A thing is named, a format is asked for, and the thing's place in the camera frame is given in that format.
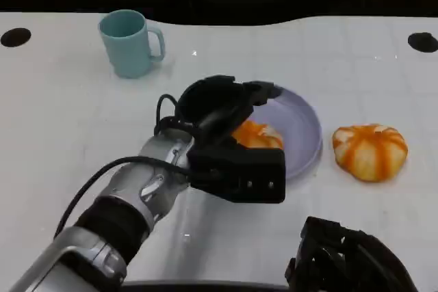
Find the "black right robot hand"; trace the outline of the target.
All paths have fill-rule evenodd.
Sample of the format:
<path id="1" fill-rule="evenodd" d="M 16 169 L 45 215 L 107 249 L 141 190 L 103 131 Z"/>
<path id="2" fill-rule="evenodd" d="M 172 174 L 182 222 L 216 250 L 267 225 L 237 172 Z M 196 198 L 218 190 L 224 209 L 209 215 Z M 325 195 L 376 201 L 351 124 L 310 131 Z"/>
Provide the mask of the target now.
<path id="1" fill-rule="evenodd" d="M 308 217 L 285 279 L 291 291 L 417 291 L 400 259 L 379 239 Z"/>

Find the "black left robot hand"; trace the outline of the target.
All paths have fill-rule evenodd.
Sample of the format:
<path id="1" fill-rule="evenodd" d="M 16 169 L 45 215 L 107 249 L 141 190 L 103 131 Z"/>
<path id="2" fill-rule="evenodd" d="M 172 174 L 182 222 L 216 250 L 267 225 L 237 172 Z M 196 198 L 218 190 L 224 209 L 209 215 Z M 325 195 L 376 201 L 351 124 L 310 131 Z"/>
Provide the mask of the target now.
<path id="1" fill-rule="evenodd" d="M 249 120 L 256 107 L 280 96 L 282 89 L 266 81 L 238 83 L 235 77 L 216 75 L 196 81 L 179 98 L 175 115 L 194 129 L 201 148 L 239 138 L 261 129 Z"/>

